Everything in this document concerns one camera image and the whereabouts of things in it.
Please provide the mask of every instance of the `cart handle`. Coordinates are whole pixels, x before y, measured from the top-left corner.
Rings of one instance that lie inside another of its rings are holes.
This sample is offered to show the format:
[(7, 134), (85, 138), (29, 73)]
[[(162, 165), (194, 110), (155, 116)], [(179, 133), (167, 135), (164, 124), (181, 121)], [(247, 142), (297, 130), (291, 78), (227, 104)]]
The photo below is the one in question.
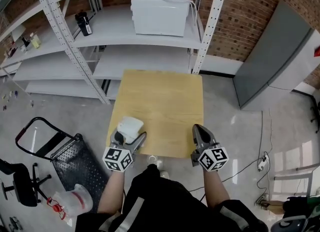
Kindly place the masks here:
[[(40, 120), (44, 123), (46, 123), (49, 127), (51, 127), (52, 129), (54, 129), (55, 131), (57, 131), (57, 133), (44, 145), (42, 146), (36, 153), (32, 153), (28, 150), (26, 150), (25, 148), (23, 148), (22, 146), (19, 145), (18, 141), (21, 139), (21, 137), (26, 133), (27, 129), (37, 120)], [(51, 150), (53, 150), (65, 137), (68, 137), (74, 141), (78, 141), (78, 139), (76, 137), (73, 137), (71, 135), (69, 135), (68, 133), (60, 130), (59, 128), (55, 127), (53, 124), (49, 123), (46, 119), (44, 119), (43, 117), (37, 116), (35, 118), (33, 118), (20, 132), (19, 134), (15, 137), (15, 144), (16, 146), (21, 149), (22, 151), (38, 157), (38, 158), (43, 158), (49, 161), (52, 161), (51, 158), (46, 157), (45, 155), (47, 153), (49, 153)]]

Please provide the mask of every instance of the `refrigerator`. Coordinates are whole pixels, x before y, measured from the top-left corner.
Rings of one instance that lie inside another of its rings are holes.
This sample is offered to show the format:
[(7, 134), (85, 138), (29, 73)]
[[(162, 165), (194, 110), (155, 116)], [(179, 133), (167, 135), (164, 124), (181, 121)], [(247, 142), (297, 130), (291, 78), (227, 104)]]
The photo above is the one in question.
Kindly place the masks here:
[(267, 110), (290, 93), (320, 64), (319, 46), (319, 32), (281, 0), (233, 78), (241, 110)]

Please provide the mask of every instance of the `bottle label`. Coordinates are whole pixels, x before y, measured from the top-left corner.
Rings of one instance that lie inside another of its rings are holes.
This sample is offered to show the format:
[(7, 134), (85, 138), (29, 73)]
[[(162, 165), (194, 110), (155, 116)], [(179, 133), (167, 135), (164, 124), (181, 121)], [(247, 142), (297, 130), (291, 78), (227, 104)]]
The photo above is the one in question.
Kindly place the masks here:
[(88, 22), (85, 23), (85, 28), (89, 35), (92, 34), (91, 27)]

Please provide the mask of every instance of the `white cube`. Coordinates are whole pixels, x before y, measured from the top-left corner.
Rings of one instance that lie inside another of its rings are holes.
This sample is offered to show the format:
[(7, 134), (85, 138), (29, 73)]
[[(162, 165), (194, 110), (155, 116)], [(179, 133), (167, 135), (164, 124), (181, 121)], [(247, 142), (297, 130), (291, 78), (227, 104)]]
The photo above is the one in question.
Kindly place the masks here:
[(221, 169), (229, 160), (224, 147), (206, 149), (198, 159), (200, 165), (208, 172)]
[(124, 172), (133, 162), (130, 150), (106, 147), (102, 160), (106, 167), (112, 171)]
[(135, 33), (183, 37), (189, 6), (188, 0), (131, 0)]

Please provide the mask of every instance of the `yellow bottle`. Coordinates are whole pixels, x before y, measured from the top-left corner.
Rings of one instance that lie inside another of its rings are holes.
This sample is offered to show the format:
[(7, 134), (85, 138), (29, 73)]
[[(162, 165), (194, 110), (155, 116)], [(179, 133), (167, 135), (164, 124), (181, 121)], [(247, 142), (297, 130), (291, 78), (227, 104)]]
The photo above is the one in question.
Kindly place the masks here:
[(41, 45), (41, 41), (37, 34), (31, 33), (30, 34), (30, 40), (34, 48), (38, 49)]

